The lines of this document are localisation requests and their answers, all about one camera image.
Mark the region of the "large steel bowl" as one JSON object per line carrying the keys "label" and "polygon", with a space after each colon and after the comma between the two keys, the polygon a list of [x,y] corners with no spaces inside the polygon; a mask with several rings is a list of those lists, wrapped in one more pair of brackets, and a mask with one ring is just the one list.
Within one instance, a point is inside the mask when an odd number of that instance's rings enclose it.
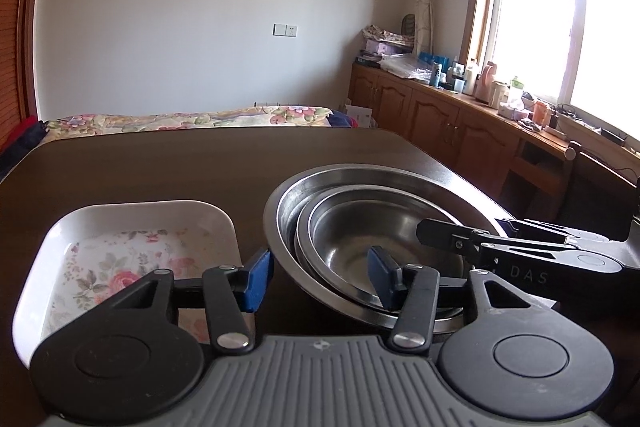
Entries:
{"label": "large steel bowl", "polygon": [[270,251],[288,276],[319,303],[352,319],[391,329],[368,279],[367,252],[383,247],[398,263],[429,265],[444,277],[465,277],[470,262],[416,238],[418,223],[502,235],[506,213],[473,185],[451,176],[421,176],[392,167],[338,164],[312,168],[269,196],[262,223]]}

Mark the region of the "white floral square plate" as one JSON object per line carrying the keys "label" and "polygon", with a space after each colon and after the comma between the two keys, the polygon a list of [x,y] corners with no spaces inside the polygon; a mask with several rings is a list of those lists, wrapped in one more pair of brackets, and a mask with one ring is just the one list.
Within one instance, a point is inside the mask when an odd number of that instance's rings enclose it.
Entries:
{"label": "white floral square plate", "polygon": [[44,338],[156,269],[196,279],[241,263],[231,218],[208,202],[74,210],[52,225],[29,270],[14,313],[15,351],[28,364]]}

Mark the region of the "wooden cabinet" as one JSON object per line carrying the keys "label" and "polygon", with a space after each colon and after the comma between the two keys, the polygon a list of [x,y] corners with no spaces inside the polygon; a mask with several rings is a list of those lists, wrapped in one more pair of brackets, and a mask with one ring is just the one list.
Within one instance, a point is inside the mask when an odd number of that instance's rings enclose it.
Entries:
{"label": "wooden cabinet", "polygon": [[530,131],[467,95],[352,65],[348,98],[370,108],[378,127],[394,132],[492,198],[510,174],[553,199],[568,183],[568,144]]}

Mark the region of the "wooden chair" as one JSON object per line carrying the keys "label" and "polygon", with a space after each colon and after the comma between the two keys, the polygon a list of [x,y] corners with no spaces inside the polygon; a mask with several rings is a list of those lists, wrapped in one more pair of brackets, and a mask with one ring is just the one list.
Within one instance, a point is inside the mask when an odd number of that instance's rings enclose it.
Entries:
{"label": "wooden chair", "polygon": [[575,141],[565,151],[570,174],[556,222],[623,241],[639,216],[639,181],[630,182]]}

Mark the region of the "pink bottle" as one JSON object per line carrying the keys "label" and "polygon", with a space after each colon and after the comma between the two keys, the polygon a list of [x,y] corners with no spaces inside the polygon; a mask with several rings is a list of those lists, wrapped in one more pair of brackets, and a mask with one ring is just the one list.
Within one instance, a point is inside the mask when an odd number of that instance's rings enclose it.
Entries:
{"label": "pink bottle", "polygon": [[488,61],[480,75],[477,77],[474,98],[476,101],[488,104],[490,99],[490,90],[492,83],[494,82],[497,72],[497,65],[494,62]]}

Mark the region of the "floral bed blanket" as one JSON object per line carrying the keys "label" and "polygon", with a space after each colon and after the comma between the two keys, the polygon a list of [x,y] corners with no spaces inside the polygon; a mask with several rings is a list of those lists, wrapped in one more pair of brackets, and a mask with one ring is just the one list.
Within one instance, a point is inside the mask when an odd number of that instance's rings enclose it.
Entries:
{"label": "floral bed blanket", "polygon": [[214,113],[169,113],[143,116],[82,114],[49,120],[47,138],[72,139],[84,136],[137,132],[246,128],[329,127],[333,110],[299,105],[256,105]]}

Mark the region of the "stack of books and papers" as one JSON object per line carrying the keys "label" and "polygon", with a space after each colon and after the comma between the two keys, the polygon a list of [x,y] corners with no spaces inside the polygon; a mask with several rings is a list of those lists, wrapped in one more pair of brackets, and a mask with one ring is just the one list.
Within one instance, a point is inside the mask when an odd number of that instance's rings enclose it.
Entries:
{"label": "stack of books and papers", "polygon": [[376,25],[369,25],[361,31],[362,48],[358,54],[366,62],[379,62],[384,57],[404,55],[413,52],[414,35],[401,35]]}

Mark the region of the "window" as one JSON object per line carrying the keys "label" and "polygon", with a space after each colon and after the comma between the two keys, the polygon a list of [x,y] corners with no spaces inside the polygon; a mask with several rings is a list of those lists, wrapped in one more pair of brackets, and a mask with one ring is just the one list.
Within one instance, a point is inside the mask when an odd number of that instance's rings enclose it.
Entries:
{"label": "window", "polygon": [[639,132],[639,0],[470,0],[462,50],[542,101]]}

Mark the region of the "dark blue pillow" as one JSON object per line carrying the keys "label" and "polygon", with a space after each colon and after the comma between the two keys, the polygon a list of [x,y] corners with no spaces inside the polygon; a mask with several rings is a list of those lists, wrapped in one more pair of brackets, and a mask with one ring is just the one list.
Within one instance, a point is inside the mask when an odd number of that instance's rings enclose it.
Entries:
{"label": "dark blue pillow", "polygon": [[33,150],[47,135],[47,126],[38,120],[12,145],[1,149],[0,168],[1,178],[4,178],[31,150]]}

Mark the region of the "red pillow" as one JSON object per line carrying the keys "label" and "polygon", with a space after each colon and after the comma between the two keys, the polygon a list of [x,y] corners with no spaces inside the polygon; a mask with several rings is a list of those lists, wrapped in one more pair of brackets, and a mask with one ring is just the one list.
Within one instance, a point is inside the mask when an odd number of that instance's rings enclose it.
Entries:
{"label": "red pillow", "polygon": [[1,148],[7,148],[12,145],[21,135],[23,135],[34,124],[37,124],[38,119],[35,116],[29,116],[21,120],[6,136],[6,139],[1,145]]}

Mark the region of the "wooden headboard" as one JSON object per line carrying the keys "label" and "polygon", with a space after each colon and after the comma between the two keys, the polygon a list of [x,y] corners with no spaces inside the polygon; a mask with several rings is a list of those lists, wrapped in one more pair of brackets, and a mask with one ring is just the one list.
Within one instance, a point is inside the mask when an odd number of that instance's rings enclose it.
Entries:
{"label": "wooden headboard", "polygon": [[1,0],[1,139],[37,114],[34,80],[35,0]]}

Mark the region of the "wall light switch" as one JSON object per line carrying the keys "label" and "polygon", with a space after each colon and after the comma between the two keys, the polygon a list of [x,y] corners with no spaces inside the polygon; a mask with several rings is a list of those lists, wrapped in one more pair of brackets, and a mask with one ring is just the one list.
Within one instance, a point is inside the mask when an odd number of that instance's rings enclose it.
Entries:
{"label": "wall light switch", "polygon": [[288,24],[274,24],[272,28],[272,34],[275,37],[288,37],[295,38],[297,36],[296,25],[288,25]]}

